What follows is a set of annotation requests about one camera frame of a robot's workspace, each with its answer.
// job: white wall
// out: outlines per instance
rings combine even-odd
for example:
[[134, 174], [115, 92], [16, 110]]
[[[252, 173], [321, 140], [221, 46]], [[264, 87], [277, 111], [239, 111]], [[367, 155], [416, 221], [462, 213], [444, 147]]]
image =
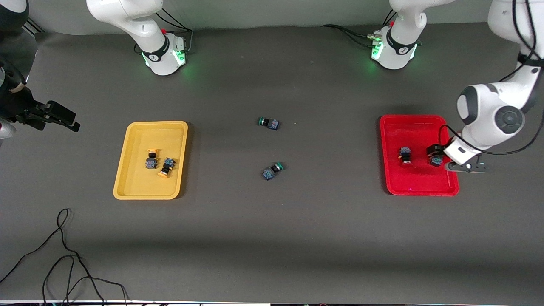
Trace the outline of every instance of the white wall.
[[[483, 22], [492, 0], [457, 0], [426, 11], [430, 23]], [[29, 0], [30, 17], [49, 32], [120, 33], [96, 21], [85, 0]], [[165, 0], [164, 8], [187, 27], [376, 25], [391, 9], [387, 0]], [[161, 27], [171, 29], [158, 18]]]

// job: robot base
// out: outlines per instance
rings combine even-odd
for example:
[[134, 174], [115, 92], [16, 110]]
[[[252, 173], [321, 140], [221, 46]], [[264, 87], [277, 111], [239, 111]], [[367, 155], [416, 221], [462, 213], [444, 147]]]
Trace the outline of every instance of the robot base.
[[166, 33], [165, 36], [170, 40], [170, 48], [159, 62], [147, 60], [145, 55], [142, 54], [145, 64], [151, 71], [160, 76], [167, 76], [176, 72], [179, 67], [186, 63], [187, 57], [183, 37], [177, 37], [171, 33]]
[[[374, 31], [374, 34], [380, 34], [383, 38], [385, 38], [390, 29], [390, 26], [386, 26]], [[372, 59], [387, 69], [397, 70], [408, 64], [408, 62], [413, 58], [416, 48], [417, 45], [414, 45], [412, 50], [408, 50], [408, 48], [406, 48], [406, 54], [399, 55], [395, 49], [389, 45], [387, 39], [382, 39], [382, 41], [379, 42], [379, 44], [372, 50]]]

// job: red tray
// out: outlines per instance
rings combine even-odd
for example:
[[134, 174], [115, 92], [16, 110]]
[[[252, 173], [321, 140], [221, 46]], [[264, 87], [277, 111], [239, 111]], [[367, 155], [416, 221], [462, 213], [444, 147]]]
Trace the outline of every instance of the red tray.
[[[438, 143], [438, 129], [446, 124], [436, 115], [385, 115], [380, 118], [381, 147], [384, 153], [385, 181], [394, 195], [428, 195], [452, 197], [459, 193], [457, 173], [446, 171], [444, 166], [429, 165], [428, 146]], [[448, 131], [442, 130], [442, 139]], [[412, 166], [402, 167], [400, 148], [412, 150]]]

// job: yellow tray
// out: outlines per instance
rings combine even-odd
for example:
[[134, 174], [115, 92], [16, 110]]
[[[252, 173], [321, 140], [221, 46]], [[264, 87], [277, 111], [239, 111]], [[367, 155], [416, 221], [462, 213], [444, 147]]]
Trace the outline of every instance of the yellow tray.
[[[119, 200], [171, 200], [181, 188], [183, 158], [187, 143], [184, 121], [134, 122], [127, 128], [113, 195]], [[157, 169], [147, 169], [148, 149], [158, 149]], [[168, 178], [157, 173], [169, 157], [176, 165]]]

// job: cable connector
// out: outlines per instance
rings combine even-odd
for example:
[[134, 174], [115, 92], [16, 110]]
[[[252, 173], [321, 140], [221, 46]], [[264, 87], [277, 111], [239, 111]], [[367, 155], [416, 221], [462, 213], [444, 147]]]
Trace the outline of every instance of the cable connector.
[[381, 34], [367, 34], [367, 39], [381, 41]]

